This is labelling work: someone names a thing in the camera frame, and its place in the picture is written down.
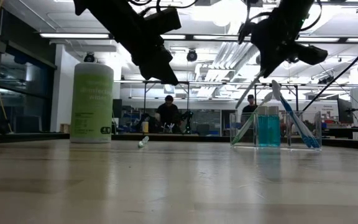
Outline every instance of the container lid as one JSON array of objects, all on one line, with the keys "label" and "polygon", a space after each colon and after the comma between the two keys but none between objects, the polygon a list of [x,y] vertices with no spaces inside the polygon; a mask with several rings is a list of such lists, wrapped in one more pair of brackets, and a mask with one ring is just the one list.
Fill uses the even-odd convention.
[{"label": "container lid", "polygon": [[258,115],[267,115],[267,106],[258,106]]},{"label": "container lid", "polygon": [[278,106],[269,106],[268,108],[268,114],[269,115],[278,115]]}]

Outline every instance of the man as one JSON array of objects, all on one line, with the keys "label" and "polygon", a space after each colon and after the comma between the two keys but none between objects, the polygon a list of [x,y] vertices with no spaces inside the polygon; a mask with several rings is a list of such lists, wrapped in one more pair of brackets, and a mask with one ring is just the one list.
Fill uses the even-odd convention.
[{"label": "man", "polygon": [[155,119],[162,125],[175,123],[177,125],[176,117],[180,115],[178,107],[173,104],[173,97],[168,95],[165,97],[165,103],[160,105],[155,113]]},{"label": "man", "polygon": [[247,99],[248,99],[249,105],[242,109],[242,113],[252,113],[258,107],[255,104],[255,98],[253,95],[249,94]]}]

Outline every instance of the clear plastic box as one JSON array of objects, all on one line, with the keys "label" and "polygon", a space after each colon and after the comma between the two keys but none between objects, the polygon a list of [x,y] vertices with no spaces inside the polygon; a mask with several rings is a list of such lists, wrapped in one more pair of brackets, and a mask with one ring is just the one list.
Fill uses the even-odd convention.
[{"label": "clear plastic box", "polygon": [[[291,116],[286,111],[281,111],[279,114],[280,117],[280,132],[281,132],[281,148],[282,149],[310,149],[315,151],[321,150],[321,112],[294,112],[299,119],[308,127],[310,132],[316,138],[320,148],[313,149],[308,148],[306,144],[303,142],[302,138],[298,134],[298,130],[293,125],[293,121]],[[252,124],[248,131],[243,135],[243,137],[236,139],[236,135],[240,132],[241,127],[244,123],[251,117],[252,113],[247,114],[230,114],[230,142],[234,147],[257,147],[263,148],[258,144],[258,129],[257,129],[257,119],[258,116],[255,114],[252,119]]]}]

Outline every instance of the window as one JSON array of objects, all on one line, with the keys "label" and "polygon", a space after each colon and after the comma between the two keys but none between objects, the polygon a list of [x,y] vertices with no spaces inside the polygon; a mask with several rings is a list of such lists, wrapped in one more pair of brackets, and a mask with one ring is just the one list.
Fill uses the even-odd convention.
[{"label": "window", "polygon": [[[47,100],[0,88],[3,107],[16,133],[37,133],[49,130]],[[0,103],[0,118],[4,119]]]},{"label": "window", "polygon": [[28,93],[46,95],[49,84],[46,69],[29,62],[23,55],[1,55],[0,85]]}]

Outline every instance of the small bottle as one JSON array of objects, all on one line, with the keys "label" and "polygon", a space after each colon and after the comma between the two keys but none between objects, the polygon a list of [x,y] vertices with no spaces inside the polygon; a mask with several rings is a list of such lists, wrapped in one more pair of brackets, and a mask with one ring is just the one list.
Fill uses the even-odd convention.
[{"label": "small bottle", "polygon": [[267,134],[268,128],[268,116],[267,116],[267,107],[260,106],[258,107],[258,142],[259,146],[268,146],[269,145],[269,136]]},{"label": "small bottle", "polygon": [[141,141],[138,143],[137,147],[138,147],[138,148],[143,148],[143,147],[147,144],[148,141],[149,141],[149,137],[146,136],[145,138],[143,138],[143,140],[141,140]]},{"label": "small bottle", "polygon": [[268,108],[268,144],[273,147],[280,147],[280,117],[278,116],[278,106]]}]

